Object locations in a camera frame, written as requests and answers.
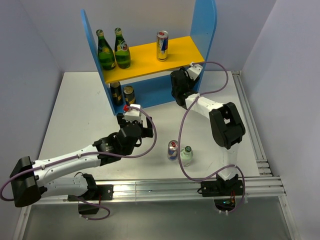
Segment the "black gold can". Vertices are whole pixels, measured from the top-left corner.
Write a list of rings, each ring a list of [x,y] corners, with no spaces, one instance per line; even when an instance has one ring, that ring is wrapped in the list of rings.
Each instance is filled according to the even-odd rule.
[[[136,103],[134,88],[131,85],[127,85],[123,88],[123,94],[126,105],[129,106]]]
[[[120,82],[113,82],[110,84],[110,91],[112,95],[113,103],[116,106],[121,106],[123,104],[123,94]]]

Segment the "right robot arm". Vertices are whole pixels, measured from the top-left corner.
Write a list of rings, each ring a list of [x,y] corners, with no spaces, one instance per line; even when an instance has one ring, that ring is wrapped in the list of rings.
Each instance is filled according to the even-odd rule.
[[[170,74],[171,95],[177,105],[186,110],[185,114],[194,111],[209,119],[212,137],[223,150],[221,167],[216,173],[216,189],[220,194],[227,195],[238,181],[238,149],[246,129],[234,103],[219,103],[194,90],[200,73],[199,64],[173,71]]]

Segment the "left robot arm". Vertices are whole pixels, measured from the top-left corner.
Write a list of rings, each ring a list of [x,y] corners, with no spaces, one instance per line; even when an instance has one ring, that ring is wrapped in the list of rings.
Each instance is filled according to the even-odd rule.
[[[116,118],[119,131],[78,151],[48,159],[20,158],[10,174],[14,205],[22,208],[42,198],[60,195],[74,195],[85,200],[95,198],[98,187],[92,175],[68,175],[131,158],[134,148],[141,146],[142,139],[153,138],[155,133],[151,117],[146,118],[146,127],[140,115],[119,113]]]

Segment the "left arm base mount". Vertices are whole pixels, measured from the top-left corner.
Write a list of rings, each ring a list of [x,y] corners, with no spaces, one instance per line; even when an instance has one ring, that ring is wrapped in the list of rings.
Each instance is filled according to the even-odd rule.
[[[114,186],[112,184],[103,184],[98,185],[97,191],[94,193],[93,196],[90,196],[88,199],[85,199],[84,197],[80,196],[77,197],[74,195],[68,195],[67,201],[78,203],[77,206],[80,217],[91,221],[104,220],[110,216],[111,211],[107,207],[102,206],[102,201],[112,200],[113,193]],[[96,215],[99,212],[99,209],[106,210],[106,216],[94,218],[93,215]]]

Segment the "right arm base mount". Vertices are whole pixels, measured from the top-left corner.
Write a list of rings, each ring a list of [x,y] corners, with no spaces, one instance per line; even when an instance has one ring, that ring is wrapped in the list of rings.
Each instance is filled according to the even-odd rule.
[[[215,207],[222,212],[232,211],[236,208],[236,196],[242,196],[244,193],[243,181],[236,175],[231,180],[217,178],[211,181],[202,181],[197,193],[202,197],[223,197],[214,199]]]

